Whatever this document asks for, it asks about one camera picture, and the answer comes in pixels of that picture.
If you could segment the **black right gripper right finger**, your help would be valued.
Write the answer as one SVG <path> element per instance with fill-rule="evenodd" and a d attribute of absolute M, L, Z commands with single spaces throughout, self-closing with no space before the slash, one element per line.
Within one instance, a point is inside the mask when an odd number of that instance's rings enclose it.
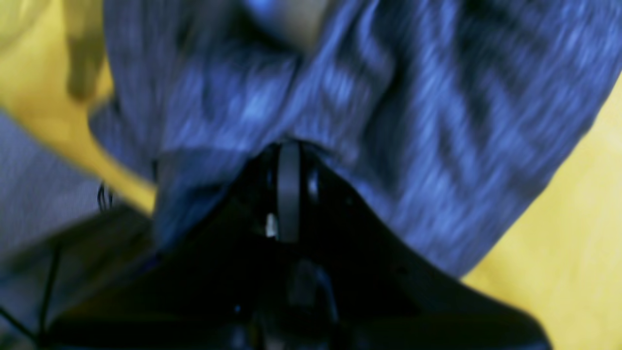
<path fill-rule="evenodd" d="M 300 144 L 300 248 L 322 265 L 344 350 L 550 350 L 533 317 L 411 251 L 359 194 Z"/>

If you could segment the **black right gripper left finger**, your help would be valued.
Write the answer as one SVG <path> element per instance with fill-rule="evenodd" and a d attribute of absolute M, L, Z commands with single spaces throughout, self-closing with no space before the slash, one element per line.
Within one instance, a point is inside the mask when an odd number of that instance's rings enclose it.
<path fill-rule="evenodd" d="M 255 320 L 275 239 L 278 146 L 251 160 L 171 255 L 58 315 L 54 350 L 262 350 Z"/>

